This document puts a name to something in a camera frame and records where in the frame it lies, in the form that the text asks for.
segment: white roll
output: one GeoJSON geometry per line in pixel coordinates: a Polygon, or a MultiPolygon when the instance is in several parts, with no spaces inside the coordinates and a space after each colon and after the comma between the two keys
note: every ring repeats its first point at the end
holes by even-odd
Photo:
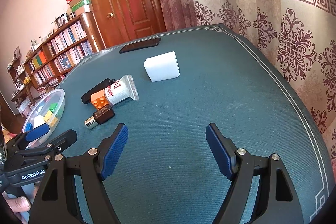
{"type": "Polygon", "coordinates": [[[152,82],[172,79],[180,75],[175,52],[147,58],[143,65],[152,82]]]}

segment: orange book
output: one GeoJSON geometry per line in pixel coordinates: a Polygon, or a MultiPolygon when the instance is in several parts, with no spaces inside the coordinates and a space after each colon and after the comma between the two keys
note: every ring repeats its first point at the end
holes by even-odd
{"type": "Polygon", "coordinates": [[[44,64],[45,62],[47,62],[47,60],[46,60],[46,58],[45,58],[43,52],[40,52],[40,53],[39,53],[39,57],[40,57],[40,59],[41,59],[41,61],[42,61],[42,64],[44,64]]]}

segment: white wall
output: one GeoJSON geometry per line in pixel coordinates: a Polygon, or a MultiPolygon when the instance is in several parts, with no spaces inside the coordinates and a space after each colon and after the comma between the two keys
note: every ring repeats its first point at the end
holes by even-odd
{"type": "Polygon", "coordinates": [[[46,36],[55,17],[67,9],[65,0],[0,0],[0,90],[15,113],[18,111],[10,102],[15,86],[6,66],[17,46],[25,61],[30,41],[46,36]]]}

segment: black phone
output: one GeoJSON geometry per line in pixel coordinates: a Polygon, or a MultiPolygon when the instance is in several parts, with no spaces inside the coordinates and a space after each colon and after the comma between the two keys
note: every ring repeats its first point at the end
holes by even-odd
{"type": "Polygon", "coordinates": [[[141,48],[155,47],[159,45],[160,41],[161,41],[161,37],[158,37],[158,38],[152,38],[152,39],[147,39],[147,40],[127,44],[120,50],[120,53],[135,51],[141,48]]]}

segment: clear plastic container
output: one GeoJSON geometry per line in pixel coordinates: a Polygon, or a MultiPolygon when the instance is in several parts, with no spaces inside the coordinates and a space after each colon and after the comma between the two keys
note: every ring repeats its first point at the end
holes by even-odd
{"type": "Polygon", "coordinates": [[[38,138],[37,140],[30,142],[28,147],[31,148],[37,147],[46,141],[46,139],[52,134],[52,132],[58,125],[58,122],[62,117],[63,111],[64,111],[64,90],[62,89],[57,89],[49,92],[42,100],[38,102],[38,104],[33,108],[30,115],[28,116],[22,131],[23,132],[29,131],[29,129],[27,128],[28,123],[31,123],[31,125],[34,126],[35,122],[36,126],[34,127],[41,125],[41,123],[38,123],[36,120],[40,120],[42,121],[42,123],[48,124],[50,127],[50,131],[47,134],[43,135],[42,137],[38,138]],[[57,107],[55,108],[52,115],[48,118],[48,121],[43,122],[42,117],[47,115],[49,107],[54,103],[57,103],[57,107]]]}

